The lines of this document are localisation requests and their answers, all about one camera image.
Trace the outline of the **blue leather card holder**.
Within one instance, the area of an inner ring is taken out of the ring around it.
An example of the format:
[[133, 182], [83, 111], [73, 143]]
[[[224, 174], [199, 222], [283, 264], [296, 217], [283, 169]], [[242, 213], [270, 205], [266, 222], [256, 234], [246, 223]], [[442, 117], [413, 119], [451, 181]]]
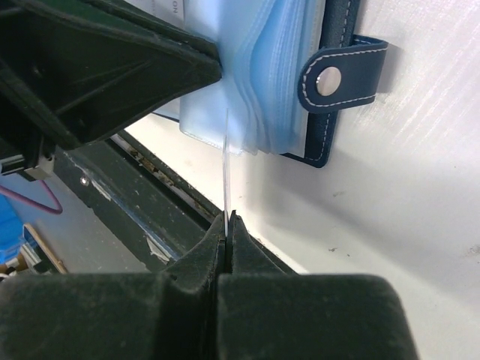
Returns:
[[358, 1], [184, 1], [183, 28], [216, 45], [221, 79], [157, 110], [233, 153], [329, 159], [338, 113], [372, 103], [388, 43], [355, 33]]

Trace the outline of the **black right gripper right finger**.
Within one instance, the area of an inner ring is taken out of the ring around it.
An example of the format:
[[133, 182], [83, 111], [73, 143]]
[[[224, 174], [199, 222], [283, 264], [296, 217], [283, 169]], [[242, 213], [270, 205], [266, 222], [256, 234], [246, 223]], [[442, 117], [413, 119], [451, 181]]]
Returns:
[[371, 274], [288, 274], [229, 219], [217, 282], [219, 359], [414, 359], [401, 300]]

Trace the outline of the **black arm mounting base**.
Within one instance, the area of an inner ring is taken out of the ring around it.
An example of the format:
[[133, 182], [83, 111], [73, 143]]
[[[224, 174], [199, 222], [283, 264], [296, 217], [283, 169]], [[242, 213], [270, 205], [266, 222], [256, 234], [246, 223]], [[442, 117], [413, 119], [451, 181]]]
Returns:
[[54, 172], [151, 272], [185, 255], [221, 213], [124, 130], [81, 148], [58, 149]]

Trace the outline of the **silver card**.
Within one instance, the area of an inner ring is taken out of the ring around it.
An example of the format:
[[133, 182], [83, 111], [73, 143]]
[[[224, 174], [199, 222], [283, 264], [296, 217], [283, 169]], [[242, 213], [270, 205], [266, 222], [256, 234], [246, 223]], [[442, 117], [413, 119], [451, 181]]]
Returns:
[[230, 213], [231, 213], [231, 191], [230, 191], [230, 131], [229, 111], [226, 109], [225, 128], [222, 148], [222, 174], [223, 174], [223, 217], [225, 238], [229, 235]]
[[151, 0], [151, 11], [163, 20], [175, 18], [184, 21], [185, 2], [182, 0]]

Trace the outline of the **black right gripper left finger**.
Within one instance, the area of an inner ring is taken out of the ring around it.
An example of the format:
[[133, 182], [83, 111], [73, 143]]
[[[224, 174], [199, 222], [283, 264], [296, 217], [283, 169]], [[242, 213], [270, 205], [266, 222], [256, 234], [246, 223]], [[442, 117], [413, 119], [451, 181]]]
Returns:
[[19, 275], [1, 283], [3, 359], [213, 359], [224, 216], [159, 272]]

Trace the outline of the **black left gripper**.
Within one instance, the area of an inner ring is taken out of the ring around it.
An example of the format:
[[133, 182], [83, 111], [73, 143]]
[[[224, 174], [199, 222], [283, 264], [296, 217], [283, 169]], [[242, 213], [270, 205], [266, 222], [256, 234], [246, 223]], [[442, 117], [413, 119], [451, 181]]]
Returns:
[[44, 180], [56, 144], [105, 139], [220, 79], [212, 42], [126, 1], [3, 1], [1, 174]]

